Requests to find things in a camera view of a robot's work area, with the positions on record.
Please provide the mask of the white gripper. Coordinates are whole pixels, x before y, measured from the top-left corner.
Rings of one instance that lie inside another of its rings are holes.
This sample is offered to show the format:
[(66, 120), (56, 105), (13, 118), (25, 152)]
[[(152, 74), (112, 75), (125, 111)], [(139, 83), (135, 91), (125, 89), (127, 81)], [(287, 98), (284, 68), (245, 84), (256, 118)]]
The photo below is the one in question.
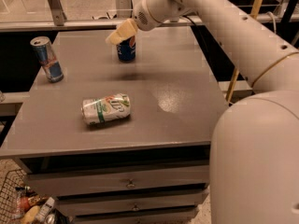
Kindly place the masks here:
[(150, 31), (160, 26), (165, 21), (164, 0), (140, 0), (134, 7), (133, 14), (134, 20), (125, 20), (106, 38), (108, 44), (120, 44), (136, 35), (138, 28), (142, 31)]

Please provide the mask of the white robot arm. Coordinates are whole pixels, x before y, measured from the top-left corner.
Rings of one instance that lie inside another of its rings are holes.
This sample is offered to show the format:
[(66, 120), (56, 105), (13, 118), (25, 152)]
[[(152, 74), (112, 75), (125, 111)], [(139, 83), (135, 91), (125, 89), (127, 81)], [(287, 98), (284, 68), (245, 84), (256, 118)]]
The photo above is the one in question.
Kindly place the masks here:
[(113, 45), (194, 12), (254, 93), (219, 118), (210, 149), (212, 224), (299, 224), (299, 53), (228, 0), (141, 0)]

